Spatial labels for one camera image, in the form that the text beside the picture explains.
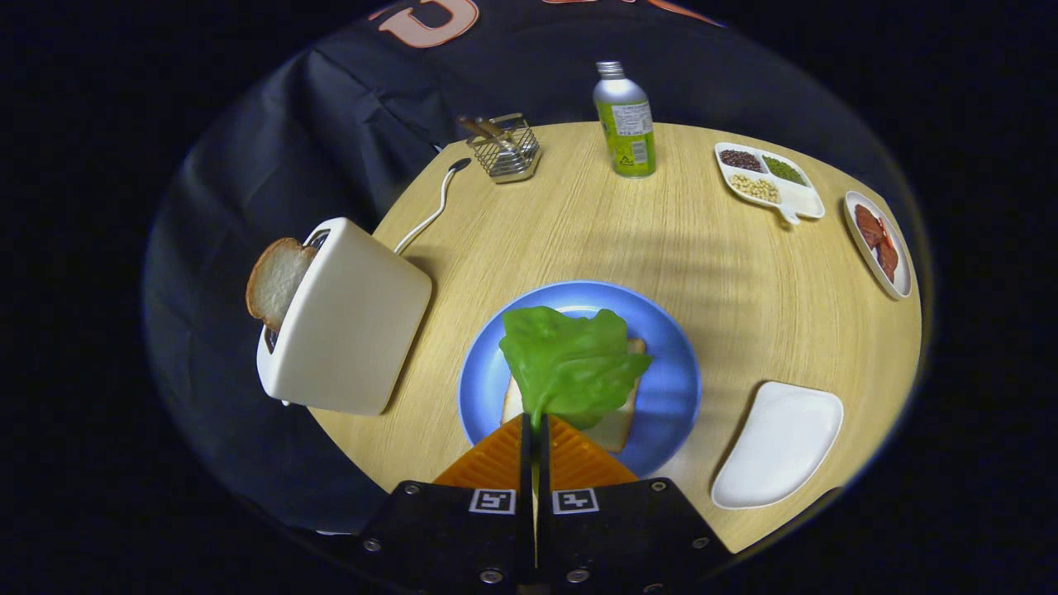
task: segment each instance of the red beans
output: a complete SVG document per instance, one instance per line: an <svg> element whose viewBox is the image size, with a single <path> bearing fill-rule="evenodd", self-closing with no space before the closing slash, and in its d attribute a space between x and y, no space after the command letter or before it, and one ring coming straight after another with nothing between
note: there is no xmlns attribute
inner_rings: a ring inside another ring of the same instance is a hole
<svg viewBox="0 0 1058 595"><path fill-rule="evenodd" d="M752 154L748 154L744 150L722 150L720 161L733 167L741 167L743 169L749 169L750 172L761 172L762 174L764 173L764 169L761 169L761 162L758 161Z"/></svg>

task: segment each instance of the blue plate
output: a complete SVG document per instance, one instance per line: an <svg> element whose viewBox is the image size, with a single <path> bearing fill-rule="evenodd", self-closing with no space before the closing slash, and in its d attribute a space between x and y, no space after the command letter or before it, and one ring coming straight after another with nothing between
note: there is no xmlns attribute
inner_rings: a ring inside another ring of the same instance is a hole
<svg viewBox="0 0 1058 595"><path fill-rule="evenodd" d="M500 315L515 308L548 306L569 317L594 318L608 308L628 323L628 337L641 338L654 360L639 382L628 441L617 455L637 476L664 465L690 435L701 402L701 375L687 335L660 306L623 287L597 281L546 285L514 300L485 325L467 353L459 375L459 418L471 444L499 428L510 382L499 340Z"/></svg>

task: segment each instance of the wire basket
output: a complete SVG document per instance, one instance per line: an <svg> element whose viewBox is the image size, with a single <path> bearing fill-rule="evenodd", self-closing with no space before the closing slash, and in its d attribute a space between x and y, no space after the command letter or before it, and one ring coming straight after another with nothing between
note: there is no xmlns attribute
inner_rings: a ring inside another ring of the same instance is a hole
<svg viewBox="0 0 1058 595"><path fill-rule="evenodd" d="M467 139L489 178L497 184L531 178L536 173L542 151L526 119L521 113L509 113L490 118L489 122L503 130L500 137Z"/></svg>

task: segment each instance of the orange gripper pad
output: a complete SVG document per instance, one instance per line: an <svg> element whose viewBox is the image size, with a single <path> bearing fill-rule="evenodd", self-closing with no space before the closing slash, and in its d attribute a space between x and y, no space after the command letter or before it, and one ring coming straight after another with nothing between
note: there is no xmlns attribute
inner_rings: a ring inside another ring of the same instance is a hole
<svg viewBox="0 0 1058 595"><path fill-rule="evenodd" d="M551 429L551 490L597 488L638 481L591 438L555 415L547 418Z"/></svg>
<svg viewBox="0 0 1058 595"><path fill-rule="evenodd" d="M441 486L474 489L519 489L522 417L489 434L434 480Z"/></svg>

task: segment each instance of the black cloth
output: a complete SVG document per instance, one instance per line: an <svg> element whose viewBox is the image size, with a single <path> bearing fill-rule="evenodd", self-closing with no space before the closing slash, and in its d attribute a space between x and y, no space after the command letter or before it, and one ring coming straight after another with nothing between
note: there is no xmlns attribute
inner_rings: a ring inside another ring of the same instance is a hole
<svg viewBox="0 0 1058 595"><path fill-rule="evenodd" d="M431 6L416 15L443 24ZM894 161L837 97L771 52L645 2L476 6L471 28L440 46L380 31L397 5L294 56L202 137L158 214L143 314L162 399L221 483L285 524L355 533L385 494L305 408L263 393L249 272L271 241L304 238L321 220L372 231L435 147L460 140L458 113L596 120L595 61L619 59L655 121L787 146L877 191L922 263L925 236Z"/></svg>

